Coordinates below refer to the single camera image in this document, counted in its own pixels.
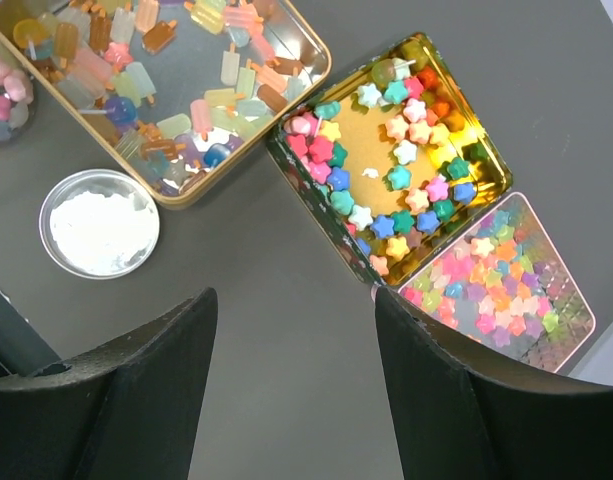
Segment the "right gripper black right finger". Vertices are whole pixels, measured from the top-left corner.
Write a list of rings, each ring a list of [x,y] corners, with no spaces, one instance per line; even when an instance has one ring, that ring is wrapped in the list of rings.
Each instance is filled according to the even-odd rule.
[[[375,322],[407,479],[613,479],[613,386],[513,360],[393,290]]]

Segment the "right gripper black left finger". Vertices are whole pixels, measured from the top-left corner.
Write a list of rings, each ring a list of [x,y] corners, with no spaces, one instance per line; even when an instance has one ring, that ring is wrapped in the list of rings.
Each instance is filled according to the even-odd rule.
[[[217,319],[206,288],[93,350],[0,378],[0,479],[187,478]]]

